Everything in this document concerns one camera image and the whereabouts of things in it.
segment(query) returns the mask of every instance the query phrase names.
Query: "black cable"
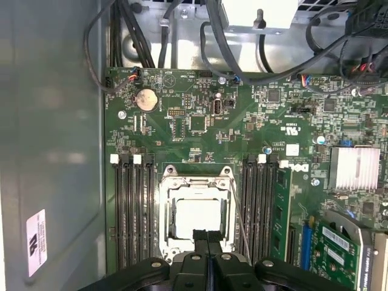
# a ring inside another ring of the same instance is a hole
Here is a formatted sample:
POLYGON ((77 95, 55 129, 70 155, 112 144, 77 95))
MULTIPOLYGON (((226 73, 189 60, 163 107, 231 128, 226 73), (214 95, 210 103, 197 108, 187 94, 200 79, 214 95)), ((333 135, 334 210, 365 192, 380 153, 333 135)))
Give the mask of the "black cable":
POLYGON ((148 65, 149 65, 148 67, 155 68, 155 63, 153 62, 150 48, 148 47, 147 40, 145 39, 146 37, 144 36, 143 31, 141 30, 140 25, 136 20, 135 14, 133 14, 132 9, 130 8, 130 5, 127 0, 122 0, 121 4, 129 18, 129 21, 131 22, 133 29, 135 29, 135 34, 139 39, 143 52, 146 56, 145 59, 148 62, 148 65))
MULTIPOLYGON (((306 41, 307 45, 310 47, 310 49, 314 52, 314 54, 319 54, 323 51, 323 48, 316 43, 316 41, 313 38, 312 35, 312 27, 316 21, 322 17, 323 15, 333 13, 333 12, 338 12, 338 11, 343 11, 343 10, 348 10, 355 8, 357 4, 351 3, 351 4, 343 4, 343 5, 338 5, 338 6, 331 6, 329 8, 326 8, 319 13, 317 13, 309 22, 307 28, 306 28, 306 41)), ((333 53, 327 54, 327 57, 330 57, 332 59, 335 59, 337 62, 339 61, 339 57, 334 55, 333 53)))
POLYGON ((121 49, 121 14, 119 4, 116 1, 114 4, 116 19, 115 19, 115 47, 116 47, 116 65, 123 67, 122 64, 122 49, 121 49))
POLYGON ((143 66, 143 68, 148 68, 149 63, 146 60, 146 57, 145 57, 146 55, 144 54, 144 51, 142 49, 142 45, 140 44, 138 37, 133 29, 132 22, 129 20, 127 10, 124 8, 121 0, 117 0, 117 1, 119 4, 119 7, 120 7, 120 12, 121 12, 122 18, 128 27, 128 31, 129 31, 131 39, 133 41, 133 46, 134 46, 136 52, 138 53, 140 63, 143 66))
POLYGON ((329 45, 327 48, 325 48, 320 54, 312 57, 311 59, 307 60, 306 62, 291 68, 289 70, 286 70, 285 72, 274 74, 272 76, 261 78, 261 79, 250 79, 245 76, 243 71, 240 69, 238 63, 236 62, 235 57, 233 56, 232 51, 230 50, 230 47, 227 43, 224 31, 222 29, 221 19, 218 14, 218 9, 216 6, 216 3, 212 0, 207 0, 206 2, 207 11, 210 18, 210 23, 212 25, 212 29, 217 41, 217 44, 219 46, 219 49, 222 53, 222 56, 225 59, 225 62, 227 65, 232 69, 234 74, 236 74, 238 77, 241 78, 241 80, 249 85, 264 85, 271 82, 276 82, 280 79, 286 78, 290 75, 297 74, 301 71, 303 71, 306 68, 311 67, 315 63, 317 63, 319 60, 321 60, 323 57, 325 57, 328 53, 330 53, 332 50, 337 48, 340 44, 342 44, 345 40, 349 38, 349 36, 344 35, 337 39, 335 42, 333 42, 331 45, 329 45))
POLYGON ((207 69, 209 71, 211 71, 214 75, 219 76, 219 77, 224 77, 224 78, 226 78, 228 80, 235 79, 236 76, 221 73, 219 70, 214 68, 214 66, 207 59, 207 56, 206 56, 206 53, 205 53, 205 47, 206 47, 205 27, 206 26, 210 26, 210 22, 208 22, 208 21, 203 22, 202 25, 201 25, 201 28, 199 30, 199 39, 200 39, 200 43, 201 43, 201 58, 202 58, 202 62, 205 64, 207 69))
POLYGON ((271 66, 268 63, 267 56, 266 56, 266 51, 264 50, 266 42, 266 35, 260 35, 259 36, 259 56, 260 56, 260 61, 263 64, 263 67, 267 71, 267 73, 273 73, 273 70, 271 66))
POLYGON ((105 87, 104 85, 101 84, 101 82, 99 81, 98 76, 95 72, 95 69, 93 68, 92 58, 90 57, 89 35, 90 35, 90 31, 92 30, 93 26, 97 23, 97 21, 100 19, 100 17, 106 11, 108 11, 109 7, 111 7, 112 4, 115 3, 115 1, 116 0, 110 0, 108 3, 106 3, 105 6, 102 7, 100 12, 92 19, 92 21, 90 21, 89 25, 86 27, 85 34, 84 34, 85 59, 86 59, 86 63, 87 63, 87 67, 89 69, 89 72, 92 76, 92 79, 102 91, 105 91, 107 93, 112 93, 112 94, 121 91, 130 82, 130 80, 126 79, 125 81, 123 81, 122 83, 117 85, 117 87, 115 87, 115 88, 108 88, 108 87, 105 87))
MULTIPOLYGON (((174 9, 177 8, 180 4, 182 4, 184 0, 174 0, 169 7, 167 8, 166 12, 164 13, 163 19, 170 19, 172 12, 174 9)), ((162 27, 162 40, 161 44, 162 47, 160 49, 159 59, 158 59, 158 68, 163 69, 164 63, 166 61, 166 53, 167 53, 167 46, 169 43, 169 27, 163 26, 162 27)))

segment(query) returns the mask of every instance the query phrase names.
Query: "silver heatsink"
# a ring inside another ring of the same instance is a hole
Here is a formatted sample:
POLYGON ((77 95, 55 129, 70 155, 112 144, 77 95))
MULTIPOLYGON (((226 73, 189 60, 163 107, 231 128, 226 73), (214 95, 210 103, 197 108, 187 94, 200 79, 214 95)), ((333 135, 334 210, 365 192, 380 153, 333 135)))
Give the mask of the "silver heatsink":
POLYGON ((373 147, 334 147, 330 162, 332 189, 376 189, 380 149, 373 147))

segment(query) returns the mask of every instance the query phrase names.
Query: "label sticker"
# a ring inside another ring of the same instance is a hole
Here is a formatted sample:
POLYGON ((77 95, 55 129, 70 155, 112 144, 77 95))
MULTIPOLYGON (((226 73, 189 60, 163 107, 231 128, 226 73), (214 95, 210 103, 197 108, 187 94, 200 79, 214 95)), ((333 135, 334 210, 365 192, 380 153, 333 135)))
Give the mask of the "label sticker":
POLYGON ((286 156, 299 156, 299 144, 286 145, 286 156))
POLYGON ((45 210, 27 220, 28 276, 31 277, 47 261, 45 210))
POLYGON ((338 235, 336 235, 329 229, 323 227, 323 235, 326 236, 328 239, 332 240, 333 242, 335 242, 336 244, 338 244, 344 250, 349 251, 349 243, 345 239, 340 238, 338 235))
POLYGON ((327 254, 331 256, 333 259, 335 259, 342 266, 345 264, 344 259, 342 259, 339 255, 337 255, 333 250, 330 250, 329 248, 327 248, 327 254))

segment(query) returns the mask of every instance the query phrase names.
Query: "blue slot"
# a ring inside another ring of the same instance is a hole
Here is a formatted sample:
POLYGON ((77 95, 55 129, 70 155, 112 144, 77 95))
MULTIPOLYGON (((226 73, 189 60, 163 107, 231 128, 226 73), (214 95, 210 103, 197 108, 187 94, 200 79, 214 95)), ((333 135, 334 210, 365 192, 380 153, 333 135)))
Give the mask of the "blue slot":
POLYGON ((313 231, 305 224, 302 232, 302 251, 301 251, 301 268, 303 270, 310 270, 310 248, 313 231))

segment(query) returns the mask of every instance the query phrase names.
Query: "grey metal panel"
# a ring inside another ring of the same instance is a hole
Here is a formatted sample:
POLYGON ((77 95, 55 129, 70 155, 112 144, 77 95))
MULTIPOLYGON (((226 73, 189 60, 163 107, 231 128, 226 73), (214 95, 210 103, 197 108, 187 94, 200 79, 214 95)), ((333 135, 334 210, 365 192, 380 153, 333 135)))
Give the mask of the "grey metal panel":
MULTIPOLYGON (((2 2, 0 55, 7 74, 0 86, 0 191, 7 290, 71 290, 105 274, 102 96, 82 52, 82 35, 99 1, 2 2), (29 278, 25 223, 41 209, 48 260, 29 278)), ((90 43, 101 68, 101 26, 90 43)))

